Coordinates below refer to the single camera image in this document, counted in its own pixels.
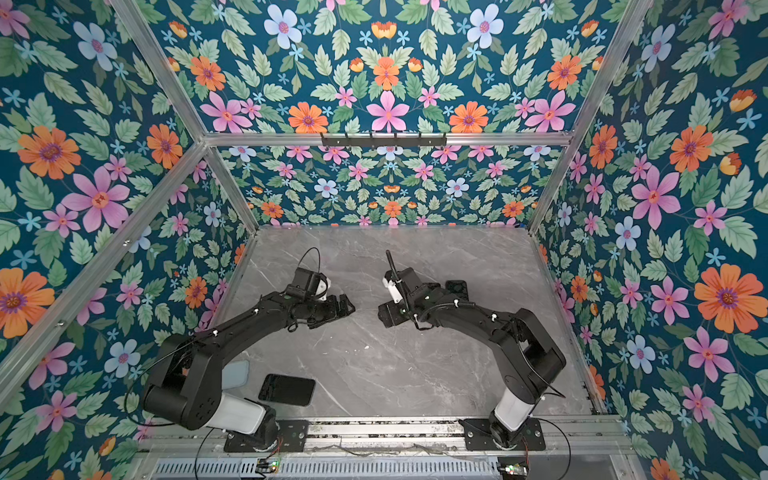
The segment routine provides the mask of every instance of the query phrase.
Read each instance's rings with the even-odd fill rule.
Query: floral wall panel
[[[0,417],[0,478],[123,478],[155,431],[134,422],[155,422],[145,369],[171,333],[210,325],[245,241],[200,162]]]
[[[545,145],[222,151],[260,223],[360,226],[524,226],[559,154]]]
[[[647,18],[620,107],[598,115],[539,231],[603,400],[656,480],[768,475],[766,13],[682,1]]]
[[[153,29],[210,131],[546,132],[570,129],[626,4],[160,1]]]
[[[103,2],[2,0],[0,59],[2,357],[189,140]]]

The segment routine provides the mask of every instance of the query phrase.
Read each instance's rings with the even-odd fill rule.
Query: smartphone
[[[270,373],[264,379],[259,392],[262,402],[287,403],[288,405],[307,406],[315,391],[315,381],[298,376],[285,376]]]

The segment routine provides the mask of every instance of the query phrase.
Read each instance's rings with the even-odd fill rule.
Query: wire
[[[536,419],[539,422],[547,422],[548,424],[554,426],[557,430],[560,430],[560,433],[563,434],[563,438],[565,439],[565,443],[568,444],[568,465],[565,466],[565,472],[563,472],[563,475],[560,475],[556,479],[556,480],[562,480],[568,474],[568,470],[571,468],[571,442],[568,441],[568,435],[565,435],[565,432],[563,432],[563,430],[560,427],[558,427],[557,425],[555,425],[554,423],[550,422],[547,419],[540,419],[538,417],[531,417],[531,418],[532,419]]]

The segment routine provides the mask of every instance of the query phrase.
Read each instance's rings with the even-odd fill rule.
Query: metal vent
[[[260,478],[258,458],[202,458],[197,461],[200,480]],[[415,458],[285,458],[270,478],[498,478],[495,457],[460,460],[442,456]],[[157,463],[153,480],[194,480],[194,458],[165,458]]]

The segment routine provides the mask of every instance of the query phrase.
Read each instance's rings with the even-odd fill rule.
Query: orange flower
[[[31,272],[24,278],[20,268],[0,270],[0,328],[12,339],[27,333],[27,323],[35,325],[45,313],[43,306],[53,303],[52,288],[43,288],[48,279]]]
[[[715,328],[733,333],[733,324],[742,333],[757,329],[757,320],[768,316],[768,300],[754,293],[763,291],[763,284],[754,273],[741,276],[736,265],[724,263],[718,273],[710,267],[701,274],[704,283],[697,283],[694,296],[699,303],[699,312],[704,319],[715,319]]]
[[[283,208],[273,202],[264,202],[261,204],[261,210],[269,218],[280,218],[283,216]]]
[[[190,285],[187,287],[186,291],[187,298],[184,299],[184,302],[186,302],[190,308],[199,307],[203,303],[203,300],[205,300],[205,295],[208,293],[206,283],[207,282],[203,280],[203,277],[201,276],[190,280]]]
[[[453,125],[451,131],[455,134],[479,134],[482,128],[488,124],[485,107],[478,107],[478,102],[467,102],[467,106],[456,107],[455,115],[451,115],[449,123]]]
[[[114,449],[114,444],[117,442],[117,440],[118,438],[114,435],[106,439],[104,443],[101,444],[101,447],[99,447],[98,454],[104,457],[112,453],[112,449]]]
[[[587,299],[588,290],[589,287],[579,275],[574,277],[573,281],[571,281],[571,293],[574,294],[574,300],[577,302],[581,303]]]
[[[509,202],[508,204],[504,205],[504,210],[502,210],[502,212],[504,213],[505,217],[509,218],[522,214],[523,209],[525,209],[525,205],[523,205],[522,202]]]
[[[597,20],[590,20],[589,22],[585,23],[583,27],[581,27],[581,36],[588,37],[594,33],[595,30],[598,29],[598,25],[600,22]]]
[[[650,463],[650,474],[654,480],[680,480],[677,471],[670,468],[670,464],[662,458],[654,458]]]
[[[603,388],[605,381],[603,380],[603,376],[598,373],[598,369],[596,369],[594,365],[589,365],[589,373],[592,374],[594,384],[598,388],[598,395],[601,399],[605,400],[605,389]]]
[[[240,260],[243,258],[243,253],[245,253],[245,243],[241,243],[236,249],[235,249],[235,265],[240,263]]]
[[[741,157],[733,152],[723,157],[720,161],[720,171],[726,175],[738,175],[741,170]]]
[[[742,111],[749,107],[755,100],[757,100],[755,92],[751,90],[739,90],[730,98],[730,110]]]
[[[317,105],[310,107],[305,101],[300,101],[298,107],[291,107],[288,110],[291,118],[288,123],[296,128],[298,134],[324,134],[328,131],[328,118],[321,115],[322,111]]]
[[[390,217],[394,218],[402,213],[402,207],[395,201],[389,202],[384,206],[384,212]]]
[[[683,173],[686,168],[689,172],[699,169],[699,162],[705,161],[712,149],[709,146],[714,141],[711,133],[705,134],[707,127],[697,125],[696,130],[691,127],[683,130],[680,134],[682,138],[675,138],[672,143],[674,153],[670,155],[670,163],[675,166],[675,170]]]
[[[581,73],[581,59],[565,55],[562,60],[556,61],[552,65],[552,71],[547,75],[549,87],[554,90],[565,90],[565,88],[576,81],[576,75]]]
[[[47,174],[53,180],[61,180],[64,174],[74,172],[72,165],[80,164],[80,155],[75,153],[80,147],[58,128],[50,131],[35,127],[35,135],[22,135],[18,144],[23,147],[18,151],[19,158],[32,164],[29,170],[40,177]]]
[[[411,58],[408,60],[408,69],[413,73],[421,71],[422,68],[424,68],[424,65],[422,65],[422,61],[418,58]]]
[[[192,58],[190,67],[192,75],[197,75],[197,83],[204,85],[211,91],[223,90],[227,79],[221,73],[221,67],[215,62],[208,60],[208,57]]]
[[[589,147],[592,167],[605,168],[605,165],[611,162],[614,157],[614,149],[618,146],[619,141],[615,134],[616,129],[607,125],[594,134],[592,146]]]
[[[376,22],[371,24],[371,31],[376,38],[392,38],[397,32],[397,24],[392,22]]]
[[[392,87],[400,82],[397,78],[399,73],[400,67],[395,65],[395,61],[390,57],[381,57],[379,64],[373,67],[376,83],[384,90],[392,90]]]
[[[186,38],[187,37],[187,27],[183,26],[181,23],[176,22],[175,20],[168,24],[171,31],[176,34],[178,38]]]
[[[360,57],[355,58],[349,63],[349,69],[351,71],[356,71],[357,73],[360,73],[365,65],[362,62],[362,59]]]
[[[151,137],[147,137],[147,146],[153,150],[152,158],[163,168],[170,170],[179,161],[183,151],[179,145],[176,132],[170,131],[166,124],[152,125],[149,129]]]

